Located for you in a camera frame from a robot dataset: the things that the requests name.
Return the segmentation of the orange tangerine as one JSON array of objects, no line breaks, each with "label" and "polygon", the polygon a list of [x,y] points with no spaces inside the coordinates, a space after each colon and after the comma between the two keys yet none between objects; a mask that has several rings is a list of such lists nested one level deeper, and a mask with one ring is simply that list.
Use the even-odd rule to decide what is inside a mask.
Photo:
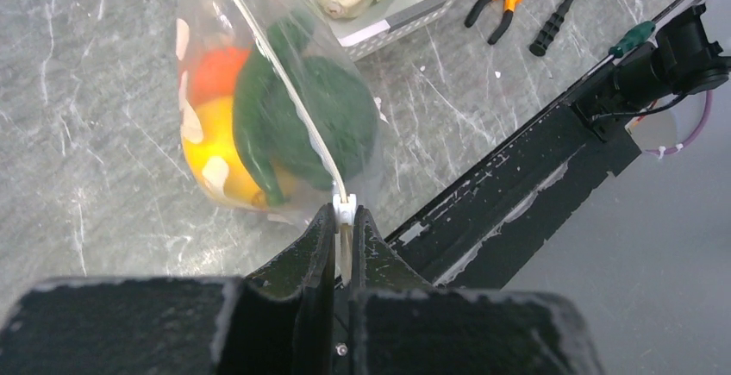
[{"label": "orange tangerine", "polygon": [[196,108],[218,97],[231,96],[238,73],[250,52],[239,47],[221,47],[206,52],[189,76],[189,104]]}]

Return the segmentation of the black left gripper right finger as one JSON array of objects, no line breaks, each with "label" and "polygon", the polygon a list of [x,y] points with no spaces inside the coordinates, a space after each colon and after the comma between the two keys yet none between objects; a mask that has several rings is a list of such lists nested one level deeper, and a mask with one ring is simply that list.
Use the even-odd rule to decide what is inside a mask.
[{"label": "black left gripper right finger", "polygon": [[354,217],[352,257],[351,373],[405,373],[423,324],[419,302],[432,286],[385,243],[363,206]]}]

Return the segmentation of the dark green avocado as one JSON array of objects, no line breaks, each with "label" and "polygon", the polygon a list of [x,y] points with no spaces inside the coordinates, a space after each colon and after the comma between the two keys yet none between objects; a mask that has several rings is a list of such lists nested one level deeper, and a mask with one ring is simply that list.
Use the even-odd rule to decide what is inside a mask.
[{"label": "dark green avocado", "polygon": [[[344,180],[354,178],[370,162],[378,116],[371,92],[362,80],[322,56],[308,56],[303,76],[293,84]],[[276,132],[281,163],[317,190],[331,187],[332,176],[313,149],[306,127],[284,95]]]}]

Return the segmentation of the dark green cucumber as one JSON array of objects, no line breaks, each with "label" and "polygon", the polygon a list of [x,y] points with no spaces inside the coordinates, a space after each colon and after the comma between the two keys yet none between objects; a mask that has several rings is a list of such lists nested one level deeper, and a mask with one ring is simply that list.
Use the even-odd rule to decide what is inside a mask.
[{"label": "dark green cucumber", "polygon": [[[293,10],[266,28],[266,41],[281,62],[309,44],[313,22],[301,10]],[[264,104],[275,86],[283,82],[271,61],[254,46],[234,85],[233,137],[240,160],[254,183],[263,191],[268,207],[286,202],[269,156]]]}]

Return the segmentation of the yellow lemon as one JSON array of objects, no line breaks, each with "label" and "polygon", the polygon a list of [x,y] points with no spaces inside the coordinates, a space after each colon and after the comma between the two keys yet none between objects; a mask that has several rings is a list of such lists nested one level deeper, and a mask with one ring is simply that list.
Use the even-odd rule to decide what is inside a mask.
[{"label": "yellow lemon", "polygon": [[231,96],[218,97],[197,107],[179,102],[184,156],[208,197],[228,207],[269,210],[272,206],[234,145],[233,101]]}]

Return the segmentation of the polka dot zip top bag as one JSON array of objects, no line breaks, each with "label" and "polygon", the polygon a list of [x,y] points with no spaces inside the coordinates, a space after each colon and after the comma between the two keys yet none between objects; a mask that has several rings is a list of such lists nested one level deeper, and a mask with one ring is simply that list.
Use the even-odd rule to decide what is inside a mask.
[{"label": "polka dot zip top bag", "polygon": [[[313,34],[302,52],[293,53],[285,62],[281,62],[266,41],[266,28],[278,19],[289,16],[293,10],[301,10],[312,20]],[[269,156],[286,202],[269,210],[245,210],[263,213],[273,221],[305,228],[325,203],[334,203],[338,209],[345,205],[374,204],[381,190],[383,152],[380,113],[372,93],[378,116],[373,154],[364,171],[354,178],[344,180],[293,84],[294,80],[303,76],[300,67],[305,57],[322,56],[359,77],[370,91],[356,65],[310,0],[177,0],[175,54],[178,64],[180,126],[182,116],[179,102],[183,99],[188,102],[189,76],[203,55],[221,47],[239,47],[251,51],[254,46],[271,61],[283,82],[273,88],[273,93],[266,100],[264,118]],[[284,104],[284,95],[293,103],[299,120],[308,131],[313,149],[332,176],[331,187],[325,191],[317,190],[296,177],[278,157],[275,138],[282,114],[279,107]]]}]

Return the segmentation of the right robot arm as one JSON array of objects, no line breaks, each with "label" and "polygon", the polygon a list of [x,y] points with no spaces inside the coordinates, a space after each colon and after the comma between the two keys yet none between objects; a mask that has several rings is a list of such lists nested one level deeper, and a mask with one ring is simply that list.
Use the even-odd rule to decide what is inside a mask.
[{"label": "right robot arm", "polygon": [[617,103],[611,114],[630,116],[669,95],[683,97],[713,90],[729,80],[730,57],[703,26],[704,3],[672,18],[650,42],[622,60],[613,82]]}]

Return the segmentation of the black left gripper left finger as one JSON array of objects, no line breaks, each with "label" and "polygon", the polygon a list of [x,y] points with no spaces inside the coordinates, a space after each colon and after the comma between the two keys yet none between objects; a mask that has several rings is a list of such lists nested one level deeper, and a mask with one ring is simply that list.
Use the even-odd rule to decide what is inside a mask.
[{"label": "black left gripper left finger", "polygon": [[335,234],[334,207],[326,203],[247,283],[245,368],[252,374],[329,373]]}]

